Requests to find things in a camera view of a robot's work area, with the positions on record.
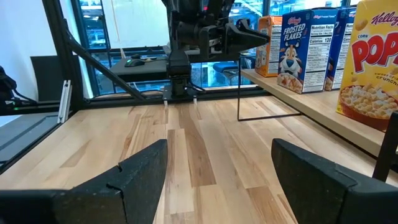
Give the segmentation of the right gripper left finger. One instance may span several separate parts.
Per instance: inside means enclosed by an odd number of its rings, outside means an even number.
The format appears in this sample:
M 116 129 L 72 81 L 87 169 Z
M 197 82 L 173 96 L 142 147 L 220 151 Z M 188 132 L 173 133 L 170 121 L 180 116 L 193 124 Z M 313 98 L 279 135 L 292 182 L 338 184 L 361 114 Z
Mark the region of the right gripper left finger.
M 167 160 L 160 139 L 69 190 L 0 190 L 0 224 L 152 224 Z

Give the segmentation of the wooden shelf with black frame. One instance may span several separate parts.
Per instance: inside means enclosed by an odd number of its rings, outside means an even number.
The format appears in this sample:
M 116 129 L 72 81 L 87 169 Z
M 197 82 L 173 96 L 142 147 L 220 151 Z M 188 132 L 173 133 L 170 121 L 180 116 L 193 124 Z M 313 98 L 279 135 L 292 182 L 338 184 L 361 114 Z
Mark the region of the wooden shelf with black frame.
M 384 133 L 363 123 L 338 114 L 335 109 L 339 93 L 323 91 L 299 95 L 277 84 L 276 77 L 265 78 L 253 69 L 239 69 L 239 76 L 248 78 L 287 105 L 345 138 L 364 151 L 376 156 L 373 177 L 385 181 L 390 172 L 398 147 L 398 114 L 392 115 Z

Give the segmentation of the blue Frosted Flakes box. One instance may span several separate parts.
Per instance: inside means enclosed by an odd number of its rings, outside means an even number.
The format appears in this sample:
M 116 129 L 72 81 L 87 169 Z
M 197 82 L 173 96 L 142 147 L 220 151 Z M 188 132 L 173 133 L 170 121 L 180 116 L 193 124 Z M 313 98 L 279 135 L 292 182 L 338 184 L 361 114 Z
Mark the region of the blue Frosted Flakes box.
M 338 9 L 325 76 L 325 91 L 340 89 L 355 15 L 356 5 Z
M 298 94 L 323 91 L 337 8 L 282 16 L 277 84 Z

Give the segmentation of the black equipment with green light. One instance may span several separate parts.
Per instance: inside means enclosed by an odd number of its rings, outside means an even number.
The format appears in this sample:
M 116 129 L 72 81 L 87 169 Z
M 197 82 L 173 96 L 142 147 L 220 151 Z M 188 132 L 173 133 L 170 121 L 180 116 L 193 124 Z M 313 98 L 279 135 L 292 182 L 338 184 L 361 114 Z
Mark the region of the black equipment with green light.
M 17 91 L 17 83 L 0 66 L 0 116 L 10 114 L 23 106 L 36 106 L 37 101 Z

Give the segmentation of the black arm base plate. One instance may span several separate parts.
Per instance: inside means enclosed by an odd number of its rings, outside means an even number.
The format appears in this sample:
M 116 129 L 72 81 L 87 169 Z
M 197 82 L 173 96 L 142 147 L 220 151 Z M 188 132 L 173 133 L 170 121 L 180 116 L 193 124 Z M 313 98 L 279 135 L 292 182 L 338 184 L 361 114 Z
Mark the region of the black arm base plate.
M 193 101 L 199 94 L 206 93 L 206 90 L 195 85 L 184 85 L 175 87 L 166 85 L 163 89 L 162 99 L 164 101 Z

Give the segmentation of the silver aluminium profile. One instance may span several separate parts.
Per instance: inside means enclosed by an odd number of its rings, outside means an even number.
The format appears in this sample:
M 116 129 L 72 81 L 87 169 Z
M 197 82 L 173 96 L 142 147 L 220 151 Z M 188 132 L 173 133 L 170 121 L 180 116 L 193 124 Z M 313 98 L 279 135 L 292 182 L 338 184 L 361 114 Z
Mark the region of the silver aluminium profile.
M 65 80 L 63 82 L 62 95 L 58 111 L 58 118 L 57 118 L 58 124 L 63 124 L 69 117 L 71 96 L 72 96 L 71 80 Z

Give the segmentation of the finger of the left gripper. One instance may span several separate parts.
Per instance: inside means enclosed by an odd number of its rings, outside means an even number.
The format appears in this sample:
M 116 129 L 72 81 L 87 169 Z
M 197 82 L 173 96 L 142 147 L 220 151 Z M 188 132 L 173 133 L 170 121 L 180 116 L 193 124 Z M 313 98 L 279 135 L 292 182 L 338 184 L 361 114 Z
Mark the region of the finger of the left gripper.
M 226 59 L 238 59 L 242 51 L 268 44 L 270 37 L 250 28 L 249 19 L 226 23 Z

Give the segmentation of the yellow Corn Pops box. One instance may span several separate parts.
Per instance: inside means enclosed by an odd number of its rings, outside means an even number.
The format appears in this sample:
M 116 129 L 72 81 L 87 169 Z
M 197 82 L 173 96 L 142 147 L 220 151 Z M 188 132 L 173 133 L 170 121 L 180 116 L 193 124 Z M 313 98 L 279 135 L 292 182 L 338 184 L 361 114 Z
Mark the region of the yellow Corn Pops box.
M 398 111 L 398 0 L 358 3 L 336 111 L 380 131 Z

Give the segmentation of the orange Frosted Mini Wheats box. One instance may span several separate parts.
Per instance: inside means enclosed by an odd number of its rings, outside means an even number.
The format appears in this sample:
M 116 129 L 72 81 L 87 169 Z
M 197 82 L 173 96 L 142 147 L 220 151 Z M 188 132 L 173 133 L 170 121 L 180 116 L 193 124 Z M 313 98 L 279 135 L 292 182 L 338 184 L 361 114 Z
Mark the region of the orange Frosted Mini Wheats box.
M 278 74 L 282 16 L 264 16 L 259 19 L 258 31 L 270 37 L 270 41 L 256 49 L 255 71 L 263 77 Z

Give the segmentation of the blue office chair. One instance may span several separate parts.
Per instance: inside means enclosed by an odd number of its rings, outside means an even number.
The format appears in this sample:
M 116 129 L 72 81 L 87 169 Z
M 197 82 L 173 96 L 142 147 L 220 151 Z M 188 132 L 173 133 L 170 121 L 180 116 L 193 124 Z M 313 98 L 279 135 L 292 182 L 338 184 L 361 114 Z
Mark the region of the blue office chair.
M 216 62 L 213 64 L 214 71 L 222 73 L 232 85 L 233 78 L 238 76 L 239 67 L 236 62 Z

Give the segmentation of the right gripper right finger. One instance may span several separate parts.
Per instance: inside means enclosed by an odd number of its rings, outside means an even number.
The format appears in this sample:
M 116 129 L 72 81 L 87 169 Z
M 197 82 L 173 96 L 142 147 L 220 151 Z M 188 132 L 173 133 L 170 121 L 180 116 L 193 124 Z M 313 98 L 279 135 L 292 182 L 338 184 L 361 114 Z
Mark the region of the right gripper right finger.
M 280 138 L 271 158 L 298 224 L 398 224 L 398 187 Z

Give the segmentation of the large black-framed window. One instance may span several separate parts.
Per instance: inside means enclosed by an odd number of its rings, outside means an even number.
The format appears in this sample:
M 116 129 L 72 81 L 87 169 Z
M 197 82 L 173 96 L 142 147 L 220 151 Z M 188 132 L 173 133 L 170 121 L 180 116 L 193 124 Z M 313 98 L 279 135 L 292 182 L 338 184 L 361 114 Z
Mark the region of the large black-framed window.
M 257 29 L 258 19 L 267 15 L 313 7 L 340 7 L 356 4 L 357 0 L 235 0 L 229 18 L 236 22 L 249 19 Z M 105 67 L 115 66 L 122 58 L 141 54 L 143 57 L 164 56 L 163 45 L 168 45 L 165 27 L 165 7 L 161 0 L 70 0 L 76 19 L 80 43 Z M 203 62 L 192 65 L 192 81 L 203 88 L 220 89 L 237 84 L 237 78 L 219 72 L 214 66 L 226 62 Z M 101 72 L 86 65 L 93 94 L 120 93 Z M 130 83 L 140 91 L 163 90 L 168 80 Z

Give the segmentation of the gray desk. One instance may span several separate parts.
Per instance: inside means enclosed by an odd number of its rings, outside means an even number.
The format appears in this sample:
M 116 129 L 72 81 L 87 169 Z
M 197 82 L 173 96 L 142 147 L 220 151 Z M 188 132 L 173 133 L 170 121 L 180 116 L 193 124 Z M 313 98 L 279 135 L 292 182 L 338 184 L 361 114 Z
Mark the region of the gray desk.
M 122 58 L 110 68 L 110 71 L 125 82 L 146 82 L 167 80 L 166 60 L 153 60 L 143 65 L 127 67 L 128 62 L 134 62 L 133 58 Z

